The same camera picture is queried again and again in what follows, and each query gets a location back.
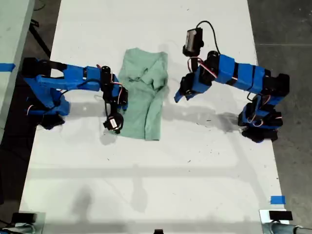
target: gray floor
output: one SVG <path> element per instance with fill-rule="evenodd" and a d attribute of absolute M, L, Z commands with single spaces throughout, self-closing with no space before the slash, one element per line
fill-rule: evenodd
<path fill-rule="evenodd" d="M 291 77 L 273 147 L 286 208 L 294 223 L 312 227 L 312 1 L 248 2 L 259 65 Z"/>
<path fill-rule="evenodd" d="M 33 19 L 40 22 L 38 31 L 52 48 L 60 0 L 43 1 L 46 7 L 35 11 Z M 272 70 L 273 74 L 291 76 L 291 92 L 277 107 L 283 113 L 284 126 L 273 147 L 286 208 L 293 212 L 295 224 L 312 227 L 312 1 L 248 0 L 248 3 L 259 65 Z M 36 7 L 42 5 L 40 1 L 36 4 Z M 31 34 L 27 36 L 23 56 L 47 58 Z M 16 90 L 15 99 L 20 100 L 21 93 L 25 92 Z M 26 145 L 31 147 L 32 140 Z M 21 144 L 18 153 L 27 161 L 29 147 L 24 148 Z M 9 191 L 5 193 L 5 204 L 0 205 L 0 219 L 7 221 L 12 212 L 19 209 L 27 171 L 27 163 L 12 157 L 10 153 L 7 158 L 0 157 L 2 181 Z"/>

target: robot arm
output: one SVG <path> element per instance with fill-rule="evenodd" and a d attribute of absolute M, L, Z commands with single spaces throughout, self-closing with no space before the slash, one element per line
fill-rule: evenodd
<path fill-rule="evenodd" d="M 183 54 L 190 57 L 192 68 L 182 78 L 175 101 L 179 102 L 183 96 L 189 100 L 206 92 L 212 81 L 249 91 L 256 95 L 238 116 L 238 125 L 246 126 L 243 136 L 255 142 L 267 138 L 276 140 L 276 130 L 283 125 L 283 121 L 281 113 L 274 107 L 289 93 L 289 76 L 279 74 L 274 78 L 270 71 L 262 67 L 236 63 L 233 58 L 216 51 L 210 51 L 203 61 L 197 57 L 202 46 L 202 29 L 189 30 Z"/>
<path fill-rule="evenodd" d="M 51 77 L 51 70 L 63 73 L 61 77 Z M 119 133 L 123 118 L 118 109 L 127 109 L 128 91 L 122 87 L 117 77 L 107 66 L 78 67 L 59 62 L 25 58 L 22 66 L 24 80 L 31 87 L 35 99 L 29 99 L 27 115 L 39 119 L 46 129 L 64 123 L 61 116 L 70 112 L 70 104 L 65 100 L 64 93 L 74 89 L 103 92 L 103 99 L 111 105 L 111 113 L 107 116 L 104 127 Z"/>

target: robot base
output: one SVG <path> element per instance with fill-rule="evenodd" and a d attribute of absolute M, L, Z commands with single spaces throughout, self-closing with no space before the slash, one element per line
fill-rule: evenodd
<path fill-rule="evenodd" d="M 240 113 L 238 116 L 238 126 L 243 127 L 247 126 L 246 123 L 242 121 L 243 113 Z M 265 139 L 270 139 L 271 141 L 277 140 L 277 131 L 273 129 L 263 129 L 263 128 L 256 128 L 256 127 L 249 127 L 247 126 L 242 135 L 251 139 L 256 143 L 261 143 Z"/>

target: wire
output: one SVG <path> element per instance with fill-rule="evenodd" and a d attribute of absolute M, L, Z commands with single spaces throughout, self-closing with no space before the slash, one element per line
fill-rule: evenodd
<path fill-rule="evenodd" d="M 106 101 L 104 101 L 104 102 L 105 102 L 105 114 L 106 114 L 106 118 L 108 118 L 107 103 L 106 103 Z"/>
<path fill-rule="evenodd" d="M 261 120 L 261 123 L 260 123 L 259 125 L 255 125 L 254 123 L 253 123 L 253 125 L 254 125 L 255 127 L 261 127 L 261 126 L 263 125 L 263 120 Z"/>
<path fill-rule="evenodd" d="M 7 226 L 12 226 L 11 223 L 5 222 L 5 221 L 3 221 L 3 220 L 1 220 L 1 219 L 0 219 L 0 222 L 6 224 Z"/>
<path fill-rule="evenodd" d="M 34 11 L 42 10 L 45 7 L 45 3 L 42 0 L 39 0 L 43 5 L 37 9 L 34 9 Z"/>
<path fill-rule="evenodd" d="M 199 26 L 200 24 L 202 24 L 202 23 L 207 23 L 207 24 L 210 25 L 210 27 L 211 27 L 211 29 L 212 29 L 212 31 L 213 31 L 213 34 L 214 34 L 214 43 L 215 43 L 216 50 L 218 51 L 219 54 L 221 54 L 220 51 L 219 51 L 219 48 L 218 48 L 218 44 L 216 43 L 215 30 L 214 30 L 212 24 L 211 24 L 209 21 L 207 21 L 207 20 L 203 20 L 203 21 L 201 21 L 201 22 L 198 23 L 198 25 L 196 26 L 196 28 L 198 28 L 198 26 Z"/>
<path fill-rule="evenodd" d="M 30 106 L 28 107 L 28 109 L 27 109 L 27 114 L 26 114 L 26 115 L 28 115 L 28 112 L 29 112 L 29 110 L 30 110 L 30 108 L 31 108 L 32 106 L 34 106 L 34 105 L 30 105 Z"/>
<path fill-rule="evenodd" d="M 270 99 L 271 99 L 271 95 L 269 95 L 269 98 L 265 101 L 263 105 L 267 104 L 270 101 Z"/>
<path fill-rule="evenodd" d="M 190 58 L 187 60 L 187 67 L 188 67 L 188 69 L 189 69 L 189 72 L 193 72 L 192 69 L 191 69 L 191 67 L 190 67 L 190 63 L 189 63 L 189 61 L 190 61 L 191 59 L 197 59 L 197 60 L 200 60 L 201 62 L 204 62 L 200 57 L 190 57 Z"/>
<path fill-rule="evenodd" d="M 202 64 L 201 62 L 198 62 L 198 64 L 202 66 L 205 70 L 207 70 L 215 79 L 217 78 L 216 74 L 213 73 L 210 69 L 208 69 L 204 64 Z"/>
<path fill-rule="evenodd" d="M 9 150 L 9 149 L 5 149 L 5 148 L 0 148 L 0 151 L 6 151 L 6 152 L 10 152 L 12 155 L 14 155 L 15 157 L 18 157 L 20 160 L 24 161 L 25 163 L 28 164 L 28 161 L 26 159 L 24 159 L 21 155 L 19 155 L 18 153 L 14 152 L 13 150 Z"/>
<path fill-rule="evenodd" d="M 247 99 L 248 99 L 249 101 L 253 101 L 253 100 L 251 100 L 251 99 L 249 98 L 249 95 L 250 95 L 250 94 L 251 94 L 251 92 L 248 93 Z"/>

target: black cable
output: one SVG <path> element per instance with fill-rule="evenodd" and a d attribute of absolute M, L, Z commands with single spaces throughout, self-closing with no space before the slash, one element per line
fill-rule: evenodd
<path fill-rule="evenodd" d="M 10 223 L 8 223 L 8 222 L 5 222 L 5 221 L 3 221 L 3 220 L 1 220 L 1 219 L 0 219 L 0 222 L 6 224 L 7 226 L 12 226 L 12 224 L 10 224 Z"/>
<path fill-rule="evenodd" d="M 209 21 L 203 20 L 203 21 L 201 21 L 201 22 L 198 23 L 198 25 L 196 26 L 196 28 L 198 28 L 198 26 L 199 26 L 200 24 L 202 24 L 202 23 L 207 23 L 207 24 L 210 25 L 211 29 L 213 30 L 213 34 L 214 34 L 214 43 L 215 43 L 216 50 L 218 51 L 219 54 L 221 54 L 220 51 L 219 51 L 219 48 L 218 48 L 218 44 L 216 43 L 214 27 L 212 26 L 212 24 L 211 24 Z"/>
<path fill-rule="evenodd" d="M 105 114 L 106 114 L 106 118 L 108 118 L 107 103 L 106 103 L 106 101 L 104 101 L 104 102 L 105 102 Z"/>
<path fill-rule="evenodd" d="M 39 0 L 43 5 L 37 9 L 34 9 L 34 11 L 42 10 L 45 7 L 45 3 L 42 0 Z"/>
<path fill-rule="evenodd" d="M 88 80 L 86 80 L 85 82 L 83 82 L 83 83 L 77 85 L 77 87 L 83 86 L 84 84 L 89 83 L 89 82 L 97 82 L 97 83 L 99 83 L 99 84 L 101 85 L 101 82 L 100 82 L 98 79 L 88 79 Z M 66 94 L 68 91 L 70 91 L 70 90 L 66 90 L 65 92 L 61 93 L 61 95 L 60 95 L 59 98 L 58 98 L 58 101 L 60 101 L 60 98 L 61 98 L 64 94 Z M 55 107 L 57 107 L 57 106 L 54 106 L 54 107 L 52 107 L 52 108 L 46 110 L 46 111 L 43 113 L 43 115 L 46 114 L 46 113 L 48 113 L 49 111 L 53 110 Z"/>
<path fill-rule="evenodd" d="M 251 94 L 251 92 L 248 93 L 247 99 L 248 99 L 249 101 L 253 101 L 252 99 L 249 98 L 249 95 L 250 95 L 250 94 Z"/>
<path fill-rule="evenodd" d="M 85 82 L 83 82 L 83 83 L 77 85 L 77 87 L 83 86 L 84 84 L 89 83 L 89 82 L 97 82 L 97 83 L 99 83 L 100 86 L 101 86 L 101 81 L 99 81 L 98 79 L 88 79 L 88 80 L 86 80 Z"/>
<path fill-rule="evenodd" d="M 19 155 L 18 153 L 14 152 L 13 150 L 9 150 L 9 149 L 5 149 L 3 147 L 0 148 L 0 151 L 6 151 L 6 152 L 9 152 L 11 153 L 12 155 L 14 155 L 15 157 L 18 157 L 20 160 L 24 161 L 25 163 L 28 164 L 28 161 L 26 159 L 24 159 L 21 155 Z"/>

